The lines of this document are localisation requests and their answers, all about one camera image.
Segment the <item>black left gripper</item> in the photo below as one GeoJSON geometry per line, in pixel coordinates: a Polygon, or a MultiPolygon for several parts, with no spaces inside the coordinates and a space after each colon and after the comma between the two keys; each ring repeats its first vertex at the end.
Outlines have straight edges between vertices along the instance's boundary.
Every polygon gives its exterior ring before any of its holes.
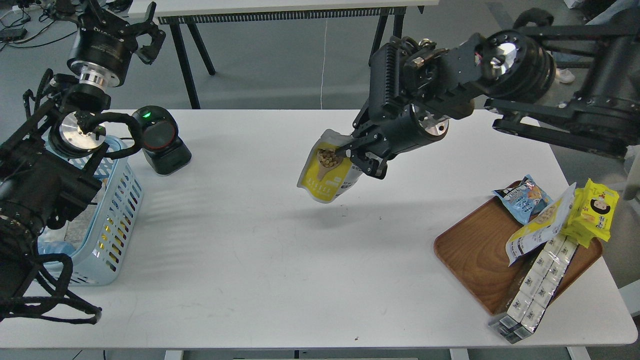
{"type": "MultiPolygon", "coordinates": [[[[157,4],[151,1],[142,22],[131,25],[134,38],[150,37],[150,43],[135,51],[142,63],[151,65],[157,59],[166,33],[154,22],[157,4]]],[[[84,68],[98,69],[105,74],[106,86],[119,87],[125,80],[133,50],[131,35],[121,33],[130,24],[100,5],[98,0],[55,0],[50,5],[50,18],[73,22],[78,33],[70,51],[67,67],[77,76],[84,68]]]]}

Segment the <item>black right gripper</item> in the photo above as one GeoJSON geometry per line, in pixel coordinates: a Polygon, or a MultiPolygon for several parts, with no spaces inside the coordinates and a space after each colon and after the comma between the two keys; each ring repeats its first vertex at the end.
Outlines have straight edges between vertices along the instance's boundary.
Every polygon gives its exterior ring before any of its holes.
{"type": "Polygon", "coordinates": [[[374,116],[364,105],[353,122],[352,136],[338,136],[338,157],[354,157],[354,165],[365,175],[383,180],[387,162],[397,155],[438,142],[445,137],[450,117],[436,116],[409,104],[400,114],[374,116]]]}

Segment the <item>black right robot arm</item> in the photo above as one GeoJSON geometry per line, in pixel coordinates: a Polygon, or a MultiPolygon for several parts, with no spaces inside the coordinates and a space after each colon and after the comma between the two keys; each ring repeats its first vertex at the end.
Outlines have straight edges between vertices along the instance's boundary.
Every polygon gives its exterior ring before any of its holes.
{"type": "Polygon", "coordinates": [[[611,158],[639,144],[639,9],[610,23],[553,26],[541,10],[526,11],[514,29],[478,33],[455,48],[391,37],[369,60],[368,100],[351,139],[335,150],[366,175],[383,179],[387,162],[438,142],[451,119],[474,110],[473,100],[501,118],[493,129],[611,158]],[[589,72],[576,94],[551,107],[538,101],[553,86],[556,62],[548,41],[595,41],[589,72]]]}

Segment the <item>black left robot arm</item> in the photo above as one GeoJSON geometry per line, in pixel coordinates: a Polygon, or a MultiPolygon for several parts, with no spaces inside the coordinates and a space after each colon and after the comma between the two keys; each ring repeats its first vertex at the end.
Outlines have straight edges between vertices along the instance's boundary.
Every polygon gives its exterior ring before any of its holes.
{"type": "Polygon", "coordinates": [[[133,55],[152,64],[166,36],[154,23],[155,2],[138,23],[96,0],[83,3],[81,13],[70,0],[52,5],[51,19],[77,26],[71,74],[46,69],[38,89],[23,94],[25,123],[1,145],[2,319],[58,322],[48,315],[58,305],[87,314],[66,319],[69,324],[94,325],[102,315],[69,289],[71,256],[39,253],[38,237],[86,210],[102,187],[94,174],[103,159],[130,157],[143,147],[141,123],[110,112],[106,90],[125,82],[133,55]]]}

